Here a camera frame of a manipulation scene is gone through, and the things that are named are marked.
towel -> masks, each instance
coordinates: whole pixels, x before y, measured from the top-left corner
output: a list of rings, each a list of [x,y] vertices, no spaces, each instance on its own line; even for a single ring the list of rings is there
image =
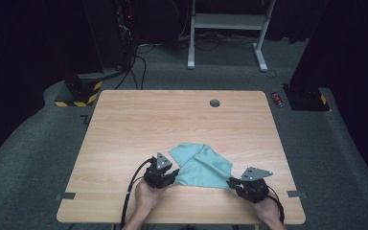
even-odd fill
[[[180,167],[175,182],[186,186],[230,189],[226,183],[232,177],[233,164],[204,144],[181,144],[170,150],[170,156]]]

white desk frame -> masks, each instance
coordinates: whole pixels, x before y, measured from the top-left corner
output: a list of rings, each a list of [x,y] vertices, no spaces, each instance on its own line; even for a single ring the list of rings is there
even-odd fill
[[[265,58],[262,54],[262,45],[265,40],[268,23],[270,22],[271,13],[274,9],[276,0],[271,0],[266,14],[264,15],[246,15],[246,14],[215,14],[215,13],[196,13],[196,0],[193,0],[193,9],[191,17],[191,37],[188,52],[188,68],[196,67],[196,49],[195,36],[196,28],[210,29],[233,29],[233,30],[251,30],[261,31],[258,43],[253,43],[253,51],[259,62],[262,72],[267,71]]]

gray carpet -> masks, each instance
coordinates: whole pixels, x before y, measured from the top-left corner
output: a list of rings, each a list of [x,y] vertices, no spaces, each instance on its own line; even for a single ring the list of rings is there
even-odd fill
[[[198,42],[202,48],[209,43]],[[306,43],[266,41],[267,73],[261,73],[250,43],[223,45],[213,51],[195,50],[195,70],[187,69],[187,50],[166,46],[139,49],[148,65],[144,89],[277,91],[285,107],[270,108],[286,152],[307,221],[288,229],[368,229],[368,168],[349,136],[331,90],[322,88],[330,112],[293,111],[282,89],[289,83]],[[137,59],[134,73],[140,81],[144,64]],[[114,88],[122,76],[105,80],[102,90]],[[46,105],[25,121],[0,149],[0,229],[67,229],[56,215],[57,194],[65,191],[86,125],[81,115],[95,108],[56,107],[61,82],[49,87]],[[134,89],[127,76],[120,89]],[[180,229],[183,225],[152,225],[146,229]],[[196,226],[230,229],[229,226]],[[109,224],[77,224],[73,229],[110,229]]]

red object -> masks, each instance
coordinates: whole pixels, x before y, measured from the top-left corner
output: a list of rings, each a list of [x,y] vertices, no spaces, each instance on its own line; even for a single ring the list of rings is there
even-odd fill
[[[271,98],[273,99],[273,102],[276,104],[277,107],[283,107],[283,100],[280,98],[279,93],[272,92]]]

white shelf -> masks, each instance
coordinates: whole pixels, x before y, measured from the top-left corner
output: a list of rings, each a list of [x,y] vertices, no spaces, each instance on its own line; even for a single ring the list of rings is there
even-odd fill
[[[265,22],[264,15],[196,13],[196,28],[234,29],[259,31]]]

